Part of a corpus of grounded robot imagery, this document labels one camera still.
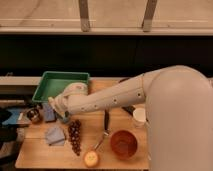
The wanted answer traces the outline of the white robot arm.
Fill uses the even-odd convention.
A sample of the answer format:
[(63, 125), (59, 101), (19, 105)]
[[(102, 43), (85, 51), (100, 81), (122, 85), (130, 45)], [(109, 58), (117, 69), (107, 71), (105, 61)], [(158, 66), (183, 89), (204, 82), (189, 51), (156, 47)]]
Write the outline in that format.
[(188, 66), (143, 73), (93, 94), (70, 84), (48, 101), (78, 114), (145, 105), (150, 171), (213, 171), (213, 85)]

